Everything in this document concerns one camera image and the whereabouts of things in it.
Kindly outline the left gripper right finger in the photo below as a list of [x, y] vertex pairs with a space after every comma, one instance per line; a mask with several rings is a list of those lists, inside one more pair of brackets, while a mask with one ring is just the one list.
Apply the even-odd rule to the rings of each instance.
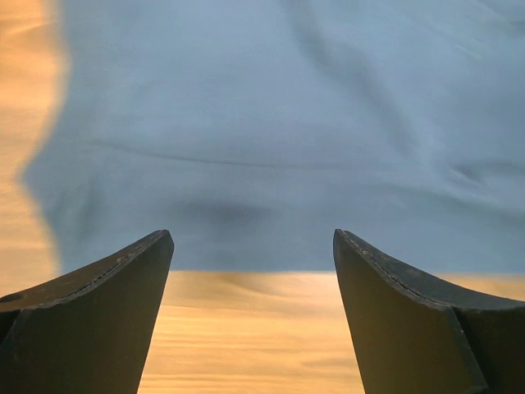
[[524, 304], [447, 282], [338, 230], [336, 275], [367, 393], [524, 390]]

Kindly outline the grey-blue t-shirt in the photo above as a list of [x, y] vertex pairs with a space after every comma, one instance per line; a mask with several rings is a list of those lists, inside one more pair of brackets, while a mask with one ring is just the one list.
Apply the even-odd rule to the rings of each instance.
[[521, 1], [56, 1], [25, 169], [69, 272], [167, 229], [183, 270], [327, 271], [335, 229], [524, 270]]

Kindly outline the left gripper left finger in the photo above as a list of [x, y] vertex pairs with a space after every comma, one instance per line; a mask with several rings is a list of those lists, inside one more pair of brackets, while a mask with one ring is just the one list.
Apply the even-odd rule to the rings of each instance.
[[136, 393], [174, 243], [155, 231], [1, 299], [3, 393]]

